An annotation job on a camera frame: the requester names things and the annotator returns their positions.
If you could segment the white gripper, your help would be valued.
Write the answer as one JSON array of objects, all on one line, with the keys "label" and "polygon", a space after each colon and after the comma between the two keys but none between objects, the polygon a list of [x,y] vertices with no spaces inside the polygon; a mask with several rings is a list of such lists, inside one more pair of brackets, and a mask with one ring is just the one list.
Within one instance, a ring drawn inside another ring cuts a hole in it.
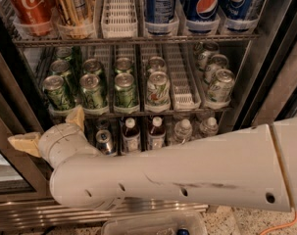
[{"label": "white gripper", "polygon": [[66,117],[66,123],[54,125],[41,136],[39,132],[18,134],[8,138],[14,149],[34,157],[42,157],[56,168],[61,162],[77,154],[99,156],[100,152],[86,139],[84,110],[75,107]]}]

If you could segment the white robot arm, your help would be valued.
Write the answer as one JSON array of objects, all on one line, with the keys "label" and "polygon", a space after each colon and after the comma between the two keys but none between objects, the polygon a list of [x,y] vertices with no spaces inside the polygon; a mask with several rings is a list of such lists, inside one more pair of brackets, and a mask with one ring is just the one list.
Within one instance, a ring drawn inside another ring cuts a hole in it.
[{"label": "white robot arm", "polygon": [[90,145],[77,122],[8,140],[52,166],[50,192],[66,207],[142,198],[297,211],[297,117],[118,157]]}]

